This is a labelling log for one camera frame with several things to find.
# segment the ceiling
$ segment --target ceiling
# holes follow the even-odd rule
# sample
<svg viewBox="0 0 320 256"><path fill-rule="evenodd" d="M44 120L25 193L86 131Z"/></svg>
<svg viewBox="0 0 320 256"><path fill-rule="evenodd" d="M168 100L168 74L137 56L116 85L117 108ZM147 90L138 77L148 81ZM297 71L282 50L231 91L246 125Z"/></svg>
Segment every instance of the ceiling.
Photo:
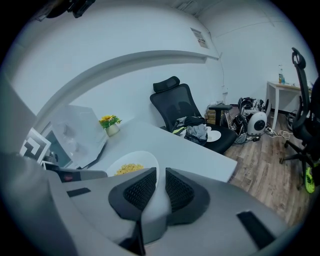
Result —
<svg viewBox="0 0 320 256"><path fill-rule="evenodd" d="M104 2L117 2L117 0L100 0ZM158 3L178 9L198 17L200 13L223 0L140 0L140 2Z"/></svg>

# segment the mesh chair back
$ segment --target mesh chair back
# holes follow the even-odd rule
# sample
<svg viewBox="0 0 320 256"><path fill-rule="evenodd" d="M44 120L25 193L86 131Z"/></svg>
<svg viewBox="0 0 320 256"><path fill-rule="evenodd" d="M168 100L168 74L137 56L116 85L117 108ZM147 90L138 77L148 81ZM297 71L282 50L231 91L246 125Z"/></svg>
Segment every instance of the mesh chair back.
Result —
<svg viewBox="0 0 320 256"><path fill-rule="evenodd" d="M150 100L160 112L168 131L172 131L178 118L186 116L201 117L192 98L190 88L185 83L169 90L152 94Z"/></svg>
<svg viewBox="0 0 320 256"><path fill-rule="evenodd" d="M296 69L298 79L299 79L300 89L301 89L299 110L292 124L293 133L298 134L302 129L304 122L307 118L308 112L310 110L309 109L310 99L309 99L307 77L304 70L306 68L305 58L300 54L300 52L296 48L292 48L292 50L293 50L292 63Z"/></svg>

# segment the white plate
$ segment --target white plate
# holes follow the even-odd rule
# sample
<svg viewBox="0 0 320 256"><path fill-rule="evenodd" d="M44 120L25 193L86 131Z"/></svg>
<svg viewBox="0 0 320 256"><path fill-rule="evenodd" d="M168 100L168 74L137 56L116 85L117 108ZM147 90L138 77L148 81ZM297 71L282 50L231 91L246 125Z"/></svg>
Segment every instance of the white plate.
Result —
<svg viewBox="0 0 320 256"><path fill-rule="evenodd" d="M208 131L208 140L206 142L215 142L220 139L221 133L217 130Z"/></svg>
<svg viewBox="0 0 320 256"><path fill-rule="evenodd" d="M106 170L108 177L114 176L119 169L123 165L128 164L135 164L135 165L142 165L143 168L156 168L156 183L155 187L158 185L159 180L159 163L155 156L147 151L134 151L129 154L124 155L123 157L119 158L110 167Z"/></svg>

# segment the small vase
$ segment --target small vase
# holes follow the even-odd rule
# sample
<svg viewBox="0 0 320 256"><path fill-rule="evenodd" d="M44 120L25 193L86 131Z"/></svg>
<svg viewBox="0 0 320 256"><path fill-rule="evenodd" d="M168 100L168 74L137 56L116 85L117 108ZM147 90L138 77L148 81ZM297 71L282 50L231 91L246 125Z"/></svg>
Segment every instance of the small vase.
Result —
<svg viewBox="0 0 320 256"><path fill-rule="evenodd" d="M115 123L105 128L106 134L108 134L109 137L115 135L119 130L119 127Z"/></svg>

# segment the chair base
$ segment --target chair base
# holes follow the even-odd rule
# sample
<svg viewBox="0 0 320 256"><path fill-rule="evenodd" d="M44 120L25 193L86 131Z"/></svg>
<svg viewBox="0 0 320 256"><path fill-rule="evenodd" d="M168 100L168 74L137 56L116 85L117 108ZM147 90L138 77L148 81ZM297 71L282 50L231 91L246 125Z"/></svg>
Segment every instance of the chair base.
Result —
<svg viewBox="0 0 320 256"><path fill-rule="evenodd" d="M314 163L311 160L310 156L307 155L307 151L305 149L301 149L300 147L296 146L289 140L287 140L284 144L284 147L287 148L288 146L292 147L294 151L297 152L297 154L289 155L287 157L280 157L279 163L283 164L284 161L287 160L294 160L294 159L299 159L302 163L302 183L299 184L296 188L298 190L301 190L301 188L305 185L305 180L306 180L306 170L307 170L307 163L313 168Z"/></svg>

